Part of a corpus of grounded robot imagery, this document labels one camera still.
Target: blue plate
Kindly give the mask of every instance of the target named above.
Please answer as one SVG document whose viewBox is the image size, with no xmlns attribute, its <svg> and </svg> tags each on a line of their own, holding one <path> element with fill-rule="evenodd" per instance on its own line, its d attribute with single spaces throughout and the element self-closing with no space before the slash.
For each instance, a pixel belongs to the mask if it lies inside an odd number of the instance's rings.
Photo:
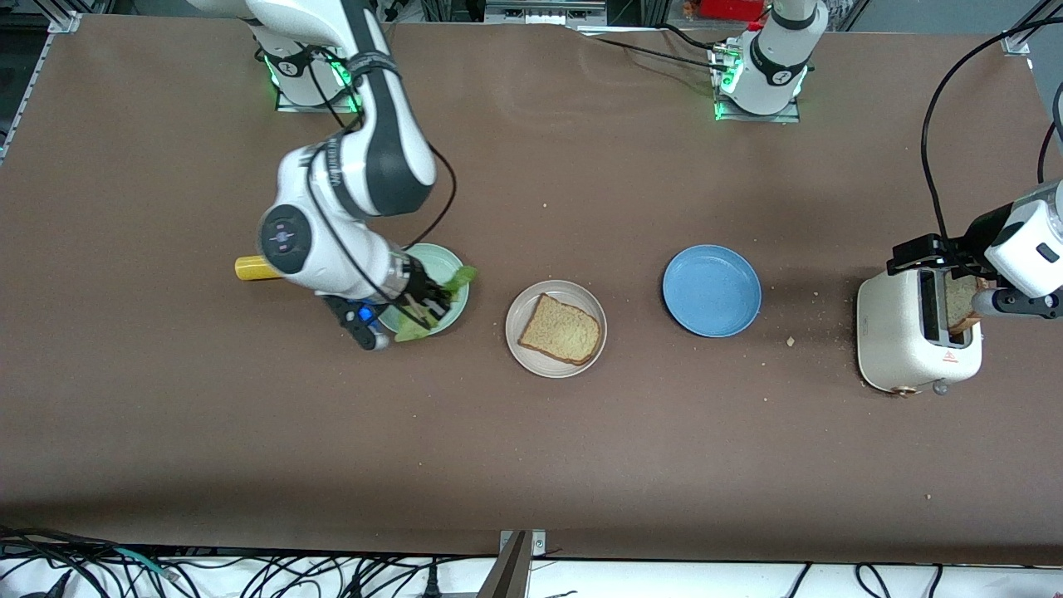
<svg viewBox="0 0 1063 598">
<path fill-rule="evenodd" d="M 719 244 L 679 252 L 664 270 L 664 304 L 684 328 L 702 337 L 731 337 L 760 311 L 760 280 L 744 257 Z"/>
</svg>

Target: plate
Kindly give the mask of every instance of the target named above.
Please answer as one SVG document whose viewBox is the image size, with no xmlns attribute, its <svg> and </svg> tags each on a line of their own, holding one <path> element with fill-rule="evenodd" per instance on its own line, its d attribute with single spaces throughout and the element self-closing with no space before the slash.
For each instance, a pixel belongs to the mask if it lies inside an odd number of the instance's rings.
<svg viewBox="0 0 1063 598">
<path fill-rule="evenodd" d="M 443 284 L 454 276 L 454 272 L 458 271 L 461 267 L 461 259 L 454 254 L 450 249 L 445 246 L 440 246 L 438 244 L 433 244 L 431 242 L 419 242 L 414 246 L 406 250 L 406 253 L 417 257 L 424 263 L 424 271 L 428 274 L 428 277 L 436 280 L 439 284 Z M 454 324 L 465 311 L 466 304 L 469 303 L 469 285 L 462 286 L 457 293 L 457 296 L 451 302 L 451 311 L 446 312 L 443 320 L 439 321 L 433 329 L 428 332 L 429 336 L 437 332 L 446 330 L 446 327 Z M 388 308 L 384 310 L 381 314 L 381 324 L 387 327 L 391 332 L 399 332 L 399 310 L 394 308 Z"/>
<path fill-rule="evenodd" d="M 760 279 L 730 249 L 697 244 L 680 251 L 664 270 L 664 305 L 694 335 L 732 337 L 757 319 Z"/>
<path fill-rule="evenodd" d="M 594 351 L 594 357 L 584 365 L 559 362 L 539 352 L 533 352 L 517 344 L 521 335 L 524 334 L 524 327 L 532 320 L 539 295 L 543 293 L 550 294 L 562 304 L 587 312 L 602 327 L 602 341 L 598 342 L 597 349 Z M 597 298 L 591 294 L 590 290 L 574 281 L 563 279 L 546 279 L 525 288 L 517 295 L 517 298 L 513 298 L 513 304 L 509 306 L 509 313 L 506 314 L 506 343 L 509 344 L 509 352 L 525 370 L 543 378 L 569 378 L 594 365 L 598 356 L 602 355 L 602 348 L 605 347 L 606 331 L 605 311 L 602 310 Z"/>
</svg>

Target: toast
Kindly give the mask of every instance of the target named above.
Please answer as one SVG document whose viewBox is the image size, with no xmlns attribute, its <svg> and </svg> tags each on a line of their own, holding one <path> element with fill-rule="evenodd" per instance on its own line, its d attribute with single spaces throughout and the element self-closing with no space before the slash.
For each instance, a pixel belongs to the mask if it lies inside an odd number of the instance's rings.
<svg viewBox="0 0 1063 598">
<path fill-rule="evenodd" d="M 602 343 L 602 327 L 587 312 L 540 294 L 517 344 L 572 365 L 584 365 Z"/>
<path fill-rule="evenodd" d="M 979 290 L 988 287 L 984 279 L 975 276 L 959 279 L 945 276 L 945 317 L 949 335 L 960 335 L 981 322 L 982 317 L 971 307 L 971 301 Z"/>
</svg>

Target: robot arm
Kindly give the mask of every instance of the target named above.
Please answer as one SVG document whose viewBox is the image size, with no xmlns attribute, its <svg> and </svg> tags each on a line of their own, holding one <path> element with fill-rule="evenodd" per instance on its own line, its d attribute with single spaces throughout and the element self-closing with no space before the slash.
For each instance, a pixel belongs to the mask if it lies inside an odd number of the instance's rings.
<svg viewBox="0 0 1063 598">
<path fill-rule="evenodd" d="M 822 0 L 776 0 L 760 31 L 746 31 L 729 39 L 737 61 L 723 78 L 720 91 L 745 112 L 772 115 L 781 112 L 797 95 L 808 72 L 808 59 L 827 29 L 827 6 Z"/>
<path fill-rule="evenodd" d="M 324 65 L 325 76 L 308 71 L 319 100 L 326 93 L 318 87 L 336 80 L 331 71 L 341 63 L 362 101 L 360 127 L 344 126 L 282 159 L 277 197 L 259 227 L 261 254 L 286 278 L 322 296 L 366 349 L 388 345 L 376 322 L 388 306 L 422 326 L 442 320 L 449 294 L 418 259 L 366 225 L 375 216 L 417 210 L 436 181 L 432 150 L 369 3 L 241 0 L 241 14 L 232 1 L 227 6 L 222 0 L 199 2 L 234 11 L 252 29 L 266 32 L 258 37 L 256 31 L 259 42 L 289 44 L 309 68 Z"/>
<path fill-rule="evenodd" d="M 313 59 L 305 46 L 264 25 L 248 8 L 246 0 L 188 0 L 188 3 L 204 13 L 235 17 L 248 23 L 261 48 L 273 83 L 291 104 L 320 106 L 325 103 L 322 96 L 331 102 L 345 92 L 343 82 L 334 75 L 333 65 Z"/>
<path fill-rule="evenodd" d="M 976 218 L 948 251 L 931 234 L 893 247 L 893 274 L 914 268 L 974 272 L 998 287 L 979 291 L 974 310 L 986 317 L 1054 320 L 1063 297 L 1063 180 Z"/>
</svg>

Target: yellow bottle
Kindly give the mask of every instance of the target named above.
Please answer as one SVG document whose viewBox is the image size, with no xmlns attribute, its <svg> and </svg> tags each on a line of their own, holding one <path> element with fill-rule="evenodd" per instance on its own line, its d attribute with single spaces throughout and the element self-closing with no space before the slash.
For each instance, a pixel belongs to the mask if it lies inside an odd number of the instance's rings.
<svg viewBox="0 0 1063 598">
<path fill-rule="evenodd" d="M 269 279 L 281 277 L 261 255 L 244 255 L 236 258 L 236 277 L 240 279 Z"/>
</svg>

